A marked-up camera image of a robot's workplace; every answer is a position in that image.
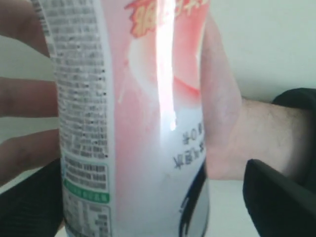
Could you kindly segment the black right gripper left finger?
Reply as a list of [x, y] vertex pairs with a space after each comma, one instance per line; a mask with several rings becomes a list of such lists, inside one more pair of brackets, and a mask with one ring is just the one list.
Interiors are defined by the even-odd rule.
[[0, 195], [2, 237], [53, 237], [62, 221], [58, 159]]

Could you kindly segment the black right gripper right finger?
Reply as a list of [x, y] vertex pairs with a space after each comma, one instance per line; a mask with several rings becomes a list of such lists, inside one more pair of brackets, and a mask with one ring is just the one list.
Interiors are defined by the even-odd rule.
[[316, 235], [316, 181], [296, 183], [257, 159], [247, 162], [243, 198], [261, 237]]

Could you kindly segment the forearm in black sleeve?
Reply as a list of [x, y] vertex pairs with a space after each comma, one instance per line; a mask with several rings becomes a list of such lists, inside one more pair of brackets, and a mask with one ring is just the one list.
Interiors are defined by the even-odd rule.
[[288, 90], [272, 103], [243, 100], [238, 150], [296, 181], [312, 163], [316, 140], [316, 91]]

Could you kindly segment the person's open bare hand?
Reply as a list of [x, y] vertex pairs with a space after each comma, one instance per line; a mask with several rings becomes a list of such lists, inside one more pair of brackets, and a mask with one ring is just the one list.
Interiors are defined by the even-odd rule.
[[[48, 55], [41, 24], [30, 2], [0, 3], [0, 34]], [[201, 88], [207, 173], [214, 180], [241, 179], [243, 172], [229, 171], [230, 134], [242, 101], [224, 52], [219, 29], [209, 16], [205, 25], [201, 61]], [[1, 117], [51, 118], [57, 116], [57, 88], [51, 81], [0, 79]], [[45, 166], [60, 156], [56, 129], [7, 139], [0, 146], [0, 183], [5, 185], [21, 173]]]

